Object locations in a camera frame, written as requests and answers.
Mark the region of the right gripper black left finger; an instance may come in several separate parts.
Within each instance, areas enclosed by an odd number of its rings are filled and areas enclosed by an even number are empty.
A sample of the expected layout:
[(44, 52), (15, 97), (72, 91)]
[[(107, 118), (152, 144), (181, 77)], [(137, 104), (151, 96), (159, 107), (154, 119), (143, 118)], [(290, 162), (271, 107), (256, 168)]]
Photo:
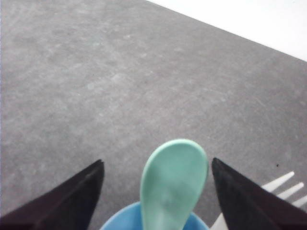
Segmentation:
[(0, 219), (2, 230), (86, 230), (104, 181), (97, 160), (44, 195)]

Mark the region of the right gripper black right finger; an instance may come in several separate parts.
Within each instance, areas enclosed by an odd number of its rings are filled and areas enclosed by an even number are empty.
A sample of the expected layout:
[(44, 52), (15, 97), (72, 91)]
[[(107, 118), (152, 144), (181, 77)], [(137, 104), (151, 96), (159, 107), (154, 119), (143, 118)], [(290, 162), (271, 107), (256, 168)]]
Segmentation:
[(307, 213), (301, 209), (307, 197), (287, 199), (304, 187), (303, 182), (278, 195), (273, 191), (294, 176), (288, 172), (260, 186), (219, 158), (212, 160), (212, 173), (222, 214), (215, 230), (305, 230)]

